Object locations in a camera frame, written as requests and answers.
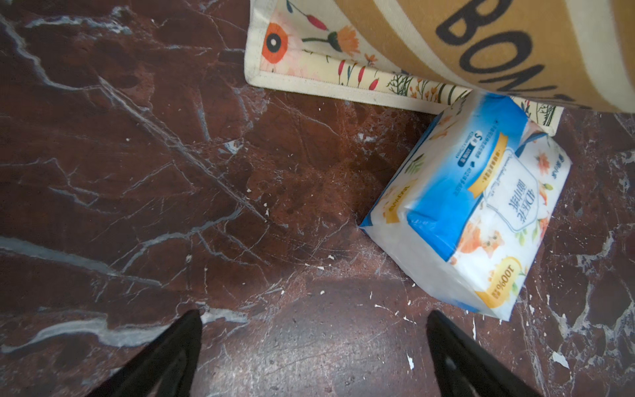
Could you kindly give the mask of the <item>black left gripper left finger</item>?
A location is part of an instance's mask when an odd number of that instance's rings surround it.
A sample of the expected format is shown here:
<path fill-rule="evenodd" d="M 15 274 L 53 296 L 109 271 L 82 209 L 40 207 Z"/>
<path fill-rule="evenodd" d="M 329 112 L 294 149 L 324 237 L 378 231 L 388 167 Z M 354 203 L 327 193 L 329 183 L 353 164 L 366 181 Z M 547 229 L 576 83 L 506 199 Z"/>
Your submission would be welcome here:
<path fill-rule="evenodd" d="M 200 312 L 192 309 L 140 351 L 90 396 L 189 396 L 202 342 Z"/>

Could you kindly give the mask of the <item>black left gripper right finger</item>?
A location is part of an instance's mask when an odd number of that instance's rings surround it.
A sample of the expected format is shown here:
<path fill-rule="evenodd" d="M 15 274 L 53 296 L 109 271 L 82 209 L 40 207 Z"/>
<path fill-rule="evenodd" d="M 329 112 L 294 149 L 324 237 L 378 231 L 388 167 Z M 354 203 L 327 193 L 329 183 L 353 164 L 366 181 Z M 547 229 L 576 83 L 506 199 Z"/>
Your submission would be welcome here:
<path fill-rule="evenodd" d="M 539 395 L 438 310 L 428 315 L 427 338 L 442 396 Z"/>

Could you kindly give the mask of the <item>floral blue tissue pack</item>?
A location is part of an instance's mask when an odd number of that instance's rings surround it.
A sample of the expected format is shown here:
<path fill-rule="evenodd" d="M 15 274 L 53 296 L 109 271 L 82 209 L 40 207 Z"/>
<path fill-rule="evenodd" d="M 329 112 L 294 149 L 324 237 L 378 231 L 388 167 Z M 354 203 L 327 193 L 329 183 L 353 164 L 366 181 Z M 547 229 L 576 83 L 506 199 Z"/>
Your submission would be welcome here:
<path fill-rule="evenodd" d="M 473 92 L 433 120 L 361 228 L 433 298 L 506 321 L 571 168 L 512 99 Z"/>

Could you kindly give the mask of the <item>cream floral canvas bag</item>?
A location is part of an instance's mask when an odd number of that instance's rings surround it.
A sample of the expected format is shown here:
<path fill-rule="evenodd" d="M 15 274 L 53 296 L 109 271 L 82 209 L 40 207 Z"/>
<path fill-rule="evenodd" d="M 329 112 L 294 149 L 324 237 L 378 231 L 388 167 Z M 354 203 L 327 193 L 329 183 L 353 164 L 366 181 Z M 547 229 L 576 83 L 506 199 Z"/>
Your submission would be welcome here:
<path fill-rule="evenodd" d="M 473 90 L 557 129 L 562 109 L 634 110 L 631 1 L 254 1 L 256 87 L 439 113 Z"/>

